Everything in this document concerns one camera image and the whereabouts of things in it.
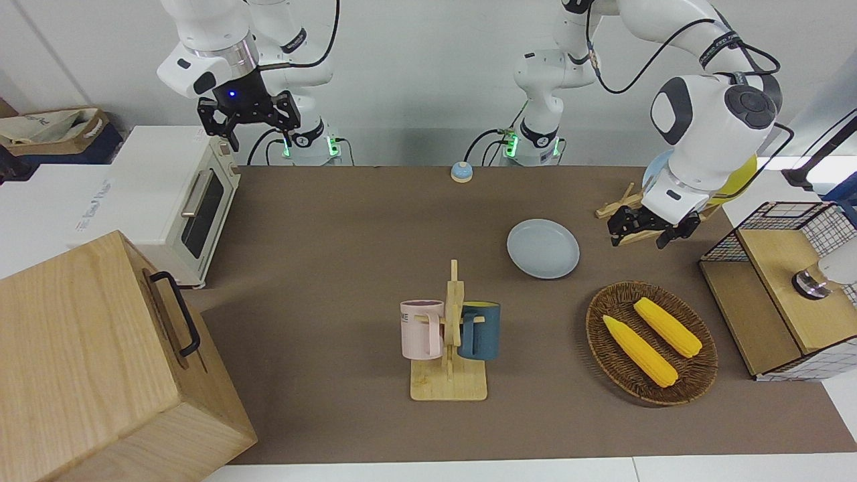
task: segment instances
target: corn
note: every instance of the corn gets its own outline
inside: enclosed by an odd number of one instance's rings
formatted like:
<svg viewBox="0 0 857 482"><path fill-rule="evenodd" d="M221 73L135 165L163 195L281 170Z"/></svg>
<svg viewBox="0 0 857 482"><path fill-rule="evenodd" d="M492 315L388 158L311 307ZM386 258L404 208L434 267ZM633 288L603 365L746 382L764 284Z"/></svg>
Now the corn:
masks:
<svg viewBox="0 0 857 482"><path fill-rule="evenodd" d="M675 384L679 379L679 372L669 362L656 352L654 348L645 342L640 335L623 322L604 315L604 324L619 343L622 351L628 355L638 367L643 369L646 375L657 383L657 386L665 389Z"/></svg>
<svg viewBox="0 0 857 482"><path fill-rule="evenodd" d="M691 333L685 325L676 320L674 316L657 305L654 301L642 297L634 304L634 310L643 317L675 351L682 357L692 358L699 354L702 349L702 341Z"/></svg>

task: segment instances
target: pink mug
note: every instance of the pink mug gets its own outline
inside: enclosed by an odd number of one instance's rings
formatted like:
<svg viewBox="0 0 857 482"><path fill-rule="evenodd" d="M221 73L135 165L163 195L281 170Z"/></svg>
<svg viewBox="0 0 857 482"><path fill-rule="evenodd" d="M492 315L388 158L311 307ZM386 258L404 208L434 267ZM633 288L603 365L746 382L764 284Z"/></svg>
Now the pink mug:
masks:
<svg viewBox="0 0 857 482"><path fill-rule="evenodd" d="M402 313L402 356L412 360L439 358L443 350L440 319L443 302L436 299L412 299L399 305Z"/></svg>

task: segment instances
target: dark blue mug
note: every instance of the dark blue mug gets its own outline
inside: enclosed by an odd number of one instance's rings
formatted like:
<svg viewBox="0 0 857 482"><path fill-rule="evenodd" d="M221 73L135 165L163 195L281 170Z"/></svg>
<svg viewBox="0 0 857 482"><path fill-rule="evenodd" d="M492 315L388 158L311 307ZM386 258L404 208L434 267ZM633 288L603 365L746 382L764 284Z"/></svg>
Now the dark blue mug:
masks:
<svg viewBox="0 0 857 482"><path fill-rule="evenodd" d="M465 301L461 318L459 357L497 358L500 354L500 305L490 301Z"/></svg>

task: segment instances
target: woven basket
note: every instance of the woven basket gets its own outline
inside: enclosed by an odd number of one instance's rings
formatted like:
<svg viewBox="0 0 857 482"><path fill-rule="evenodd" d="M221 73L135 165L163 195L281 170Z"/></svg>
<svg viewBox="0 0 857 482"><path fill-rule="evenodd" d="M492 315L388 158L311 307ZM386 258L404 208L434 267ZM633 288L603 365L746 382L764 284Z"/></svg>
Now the woven basket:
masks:
<svg viewBox="0 0 857 482"><path fill-rule="evenodd" d="M702 350L697 356L679 355L637 314L633 304L642 297L661 305L702 341ZM662 389L652 382L610 335L603 315L624 322L652 345L679 372L675 385ZM705 395L717 375L714 339L699 315L672 293L647 283L624 281L602 289L586 311L586 338L595 360L614 383L629 394L656 405L694 401Z"/></svg>

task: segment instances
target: brown tablecloth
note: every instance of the brown tablecloth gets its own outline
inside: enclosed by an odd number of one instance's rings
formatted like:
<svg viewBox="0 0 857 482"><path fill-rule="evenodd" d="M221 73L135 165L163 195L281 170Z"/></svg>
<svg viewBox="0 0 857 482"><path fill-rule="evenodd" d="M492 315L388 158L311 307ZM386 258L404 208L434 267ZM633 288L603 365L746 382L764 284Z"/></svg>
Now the brown tablecloth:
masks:
<svg viewBox="0 0 857 482"><path fill-rule="evenodd" d="M729 230L716 215L688 240L610 245L593 211L642 171L617 167L248 168L208 287L188 292L259 434L234 463L462 461L854 451L819 383L756 383L697 260ZM506 253L522 220L577 238L580 264L535 280ZM467 299L502 304L488 399L415 402L399 301L445 295L459 260ZM708 323L720 357L688 405L632 403L599 372L584 316L595 293L647 281Z"/></svg>

